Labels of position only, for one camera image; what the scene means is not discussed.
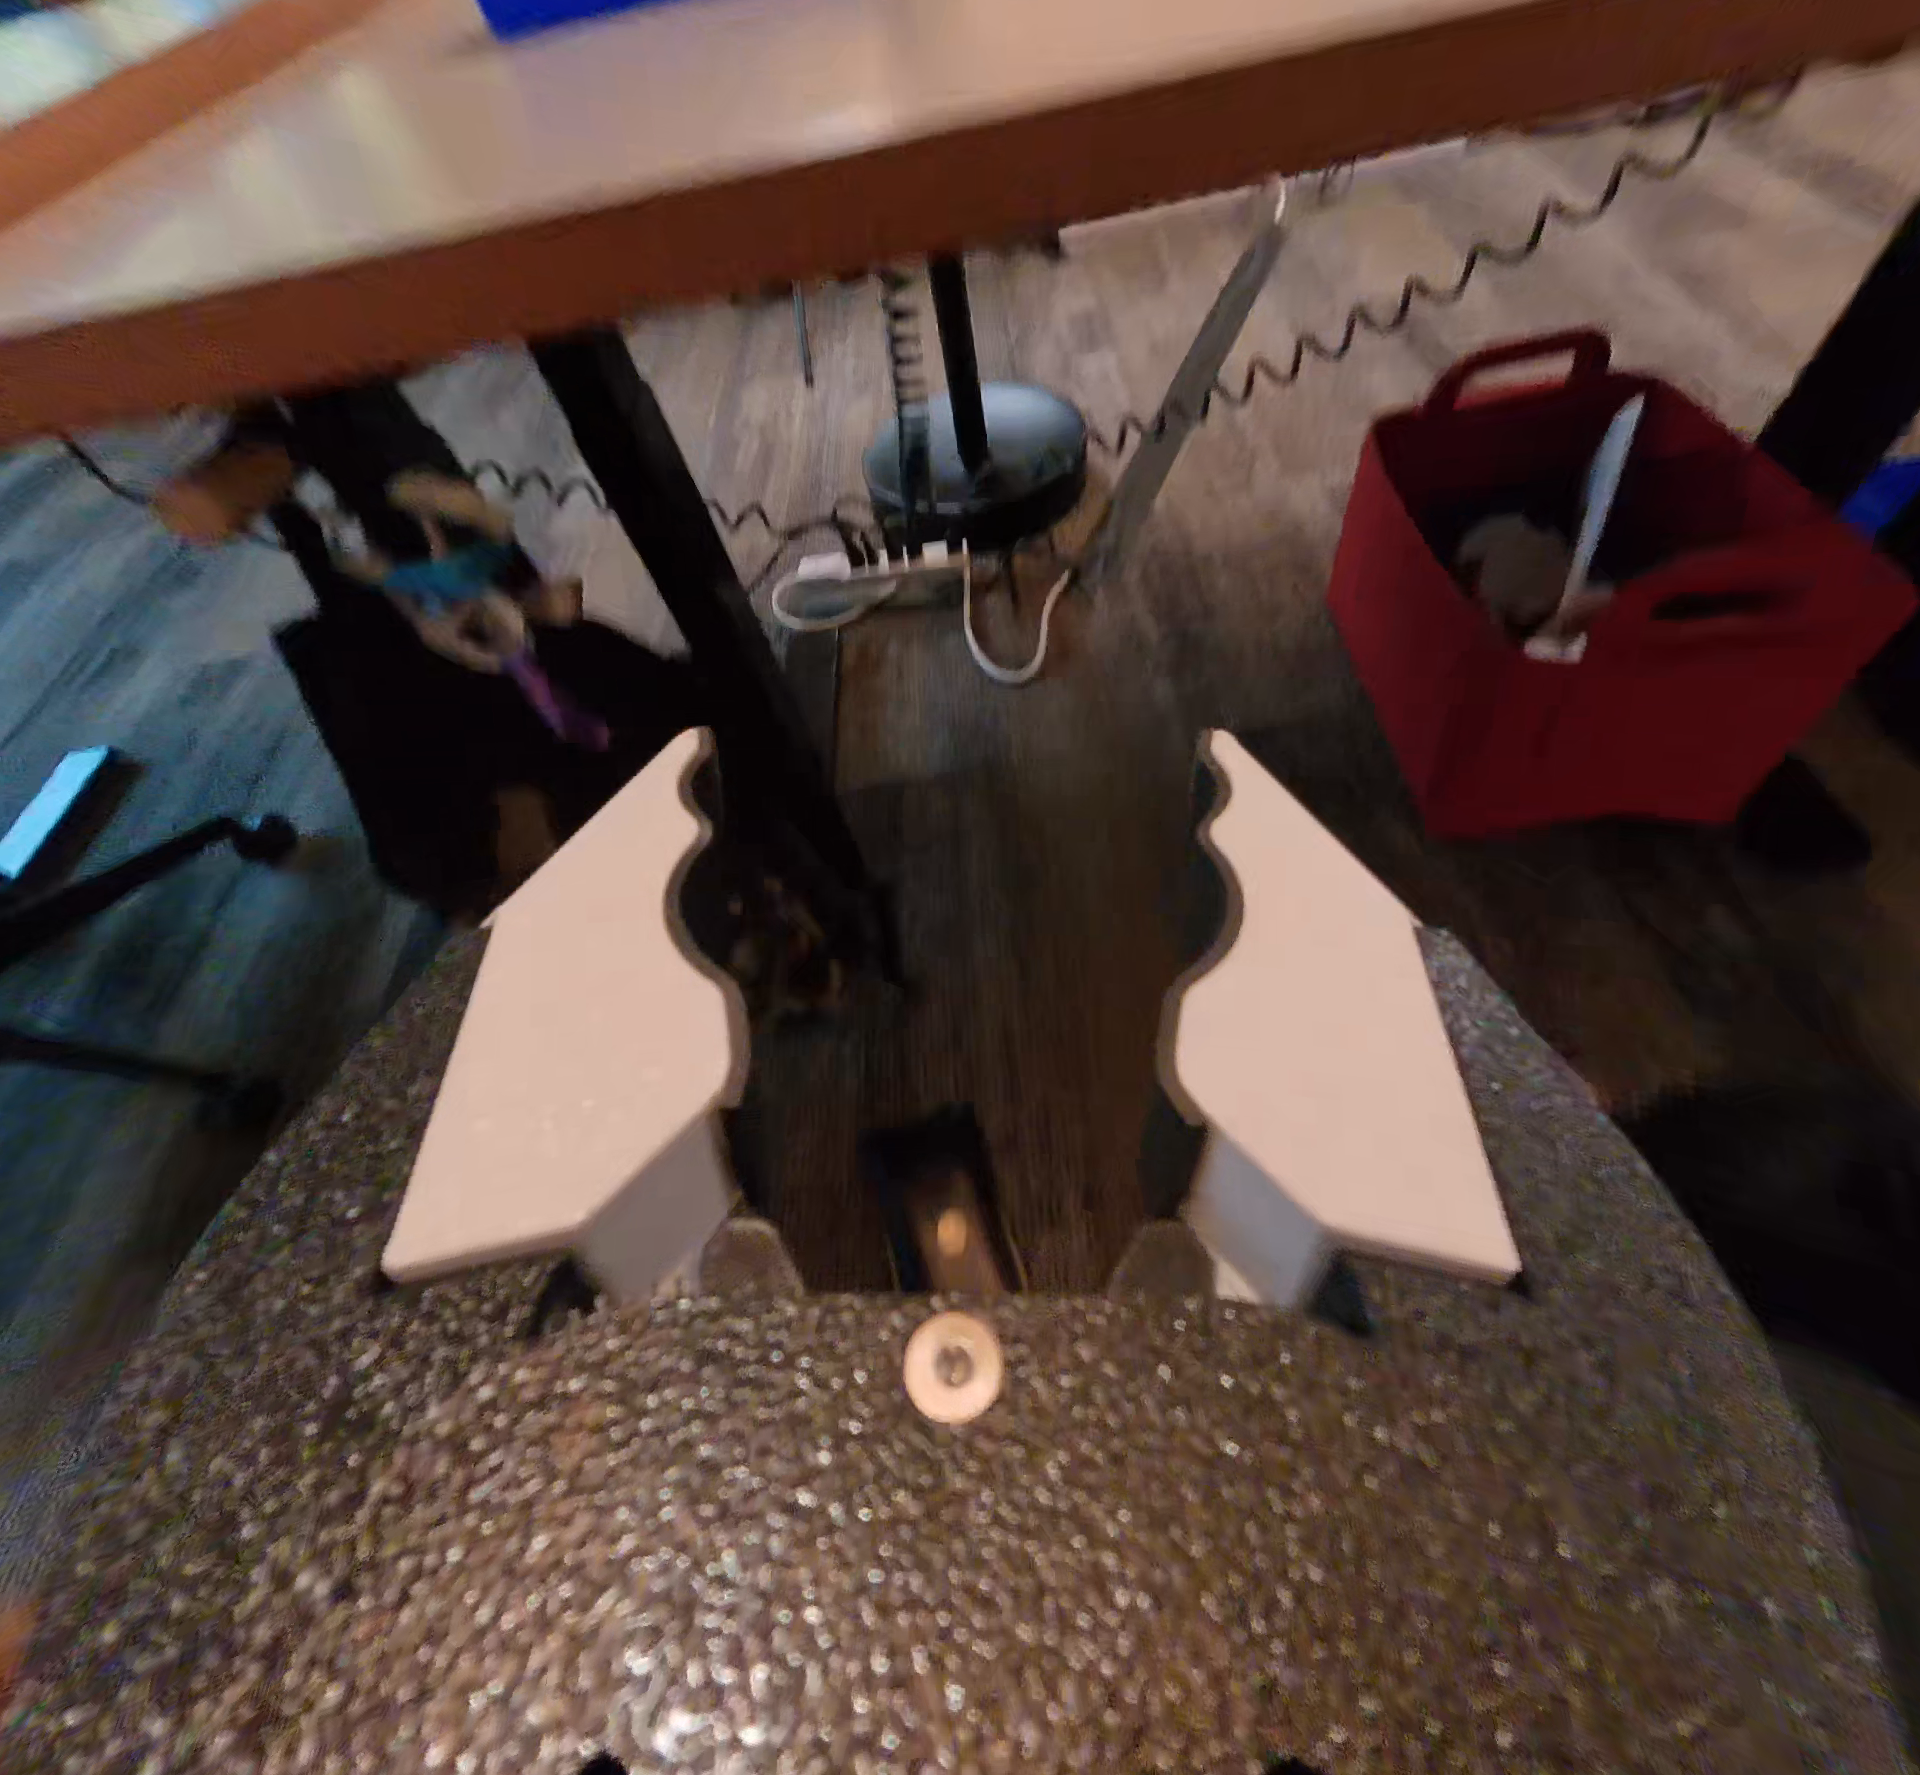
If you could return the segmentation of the black chair base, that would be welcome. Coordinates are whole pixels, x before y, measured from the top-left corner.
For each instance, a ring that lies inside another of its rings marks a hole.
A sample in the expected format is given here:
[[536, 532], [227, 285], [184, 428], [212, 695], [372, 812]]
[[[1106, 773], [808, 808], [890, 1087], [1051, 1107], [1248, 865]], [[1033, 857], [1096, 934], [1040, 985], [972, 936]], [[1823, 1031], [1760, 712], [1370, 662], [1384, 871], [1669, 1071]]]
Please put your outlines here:
[[[249, 865], [285, 869], [301, 849], [301, 831], [275, 814], [258, 819], [207, 819], [150, 850], [126, 857], [111, 869], [63, 884], [50, 894], [20, 900], [6, 897], [2, 970], [11, 972], [13, 966], [77, 933], [83, 923], [130, 900], [203, 853], [217, 849], [229, 849]], [[179, 1087], [201, 1099], [204, 1120], [211, 1127], [231, 1132], [266, 1131], [283, 1099], [277, 1084], [264, 1075], [195, 1067], [117, 1047], [32, 1035], [13, 1026], [2, 1031], [2, 1065]]]

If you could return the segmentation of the black bag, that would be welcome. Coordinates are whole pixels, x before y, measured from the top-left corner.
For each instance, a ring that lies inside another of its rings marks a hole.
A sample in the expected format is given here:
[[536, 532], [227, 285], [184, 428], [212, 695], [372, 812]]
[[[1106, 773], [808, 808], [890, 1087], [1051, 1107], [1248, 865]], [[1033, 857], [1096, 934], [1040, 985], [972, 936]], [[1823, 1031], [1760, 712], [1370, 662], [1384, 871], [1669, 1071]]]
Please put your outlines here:
[[697, 673], [586, 612], [572, 630], [538, 630], [550, 677], [612, 732], [603, 755], [561, 742], [512, 681], [432, 650], [377, 583], [386, 563], [425, 552], [388, 482], [414, 467], [470, 480], [442, 435], [390, 380], [293, 396], [272, 417], [294, 470], [315, 474], [364, 539], [334, 548], [303, 506], [275, 509], [275, 533], [313, 595], [307, 613], [273, 632], [275, 654], [343, 780], [375, 871], [444, 917], [477, 917], [654, 755], [709, 722]]

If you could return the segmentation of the grey metal bar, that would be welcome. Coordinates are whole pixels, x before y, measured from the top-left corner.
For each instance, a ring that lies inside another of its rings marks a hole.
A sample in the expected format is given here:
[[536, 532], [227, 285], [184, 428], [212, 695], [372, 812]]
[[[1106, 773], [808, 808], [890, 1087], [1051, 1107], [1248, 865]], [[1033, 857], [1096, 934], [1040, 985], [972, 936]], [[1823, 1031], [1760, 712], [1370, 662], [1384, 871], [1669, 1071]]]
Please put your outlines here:
[[1126, 549], [1178, 464], [1189, 434], [1205, 422], [1217, 379], [1265, 290], [1286, 243], [1289, 182], [1261, 193], [1258, 227], [1205, 315], [1181, 366], [1124, 455], [1083, 572], [1090, 583], [1117, 575]]

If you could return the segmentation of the black round stand base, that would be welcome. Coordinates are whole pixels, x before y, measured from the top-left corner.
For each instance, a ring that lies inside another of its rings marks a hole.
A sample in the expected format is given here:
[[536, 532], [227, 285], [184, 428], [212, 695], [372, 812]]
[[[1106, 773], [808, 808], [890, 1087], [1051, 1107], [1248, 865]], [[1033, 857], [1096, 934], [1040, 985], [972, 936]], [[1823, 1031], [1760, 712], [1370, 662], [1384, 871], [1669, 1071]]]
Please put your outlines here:
[[931, 256], [925, 280], [875, 280], [894, 402], [862, 458], [880, 539], [996, 554], [1042, 538], [1085, 490], [1085, 418], [1037, 382], [983, 377], [956, 254]]

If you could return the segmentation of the white power strip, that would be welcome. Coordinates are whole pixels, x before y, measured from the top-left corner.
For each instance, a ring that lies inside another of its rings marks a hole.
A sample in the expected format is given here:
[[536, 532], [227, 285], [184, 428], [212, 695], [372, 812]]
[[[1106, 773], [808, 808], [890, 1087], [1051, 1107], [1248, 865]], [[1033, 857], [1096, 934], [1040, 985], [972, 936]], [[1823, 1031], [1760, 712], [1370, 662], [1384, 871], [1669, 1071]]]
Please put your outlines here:
[[796, 621], [833, 624], [887, 605], [937, 600], [961, 587], [962, 548], [943, 539], [918, 549], [855, 559], [845, 548], [803, 555], [775, 593], [776, 610]]

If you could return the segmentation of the pale curved strip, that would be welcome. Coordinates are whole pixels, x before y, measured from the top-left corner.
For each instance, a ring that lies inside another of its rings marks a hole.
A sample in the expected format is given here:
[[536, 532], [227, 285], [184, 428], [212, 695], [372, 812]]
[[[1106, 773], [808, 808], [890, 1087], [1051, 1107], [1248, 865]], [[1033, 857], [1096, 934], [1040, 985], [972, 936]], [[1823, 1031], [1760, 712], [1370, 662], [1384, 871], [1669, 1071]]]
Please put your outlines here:
[[1634, 395], [1618, 407], [1597, 443], [1597, 452], [1583, 480], [1579, 530], [1573, 539], [1565, 581], [1545, 621], [1524, 640], [1526, 659], [1573, 665], [1584, 656], [1589, 637], [1587, 621], [1609, 593], [1603, 585], [1592, 583], [1597, 552], [1613, 514], [1644, 413], [1644, 393]]

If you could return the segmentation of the teal and purple bag charm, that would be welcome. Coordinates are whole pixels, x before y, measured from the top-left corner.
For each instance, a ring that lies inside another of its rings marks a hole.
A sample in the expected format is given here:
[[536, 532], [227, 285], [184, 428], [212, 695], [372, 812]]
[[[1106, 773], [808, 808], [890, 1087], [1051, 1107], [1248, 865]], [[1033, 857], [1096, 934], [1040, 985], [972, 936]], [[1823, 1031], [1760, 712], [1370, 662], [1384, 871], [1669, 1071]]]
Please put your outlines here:
[[555, 683], [538, 630], [585, 619], [585, 585], [548, 581], [522, 549], [512, 517], [458, 474], [414, 467], [388, 482], [388, 501], [421, 532], [423, 555], [386, 563], [378, 587], [440, 656], [515, 684], [561, 742], [603, 755], [608, 724]]

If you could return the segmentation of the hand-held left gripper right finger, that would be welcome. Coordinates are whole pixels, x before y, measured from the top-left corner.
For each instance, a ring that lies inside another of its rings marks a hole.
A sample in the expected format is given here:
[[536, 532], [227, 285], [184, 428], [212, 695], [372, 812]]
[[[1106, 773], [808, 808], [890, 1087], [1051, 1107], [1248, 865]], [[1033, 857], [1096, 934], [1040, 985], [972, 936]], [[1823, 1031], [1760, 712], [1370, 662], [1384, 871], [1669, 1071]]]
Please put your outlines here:
[[1196, 779], [1219, 921], [1167, 992], [1160, 1087], [1199, 1132], [1173, 1204], [1217, 1293], [1305, 1308], [1351, 1257], [1513, 1286], [1413, 911], [1233, 732], [1202, 732]]

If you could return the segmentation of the black desk leg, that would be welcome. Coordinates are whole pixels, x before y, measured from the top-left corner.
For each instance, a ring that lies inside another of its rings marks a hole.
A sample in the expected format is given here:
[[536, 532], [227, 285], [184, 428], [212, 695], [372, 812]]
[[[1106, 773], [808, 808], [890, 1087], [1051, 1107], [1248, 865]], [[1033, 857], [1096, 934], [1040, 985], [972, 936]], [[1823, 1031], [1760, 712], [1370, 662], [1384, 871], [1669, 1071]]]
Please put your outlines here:
[[894, 895], [837, 800], [704, 493], [612, 322], [528, 343], [572, 443], [692, 659], [728, 817], [778, 849], [846, 959], [906, 988]]
[[1841, 509], [1917, 410], [1917, 206], [1909, 206], [1756, 438], [1756, 450]]

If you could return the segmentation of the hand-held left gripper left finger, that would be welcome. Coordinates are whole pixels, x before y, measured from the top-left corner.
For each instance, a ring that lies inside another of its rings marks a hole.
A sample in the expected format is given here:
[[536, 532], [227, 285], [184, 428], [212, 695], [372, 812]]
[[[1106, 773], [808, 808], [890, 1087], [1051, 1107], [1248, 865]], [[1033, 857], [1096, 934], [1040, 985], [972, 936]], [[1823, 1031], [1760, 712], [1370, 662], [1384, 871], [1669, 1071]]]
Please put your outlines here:
[[682, 914], [711, 759], [711, 733], [684, 730], [492, 914], [380, 1260], [390, 1281], [567, 1255], [612, 1303], [650, 1303], [728, 1218], [721, 1116], [751, 1031]]

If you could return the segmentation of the red fabric tote bag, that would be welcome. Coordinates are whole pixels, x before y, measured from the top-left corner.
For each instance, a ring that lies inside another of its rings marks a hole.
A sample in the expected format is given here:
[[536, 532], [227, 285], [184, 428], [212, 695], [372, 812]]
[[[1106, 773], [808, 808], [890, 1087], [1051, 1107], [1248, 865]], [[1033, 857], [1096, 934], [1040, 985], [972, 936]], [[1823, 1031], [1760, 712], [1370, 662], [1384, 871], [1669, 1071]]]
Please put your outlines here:
[[[1467, 532], [1570, 542], [1603, 435], [1642, 415], [1576, 659], [1527, 654], [1467, 587]], [[1598, 326], [1480, 348], [1376, 418], [1328, 608], [1431, 837], [1589, 819], [1725, 825], [1916, 617], [1907, 575]]]

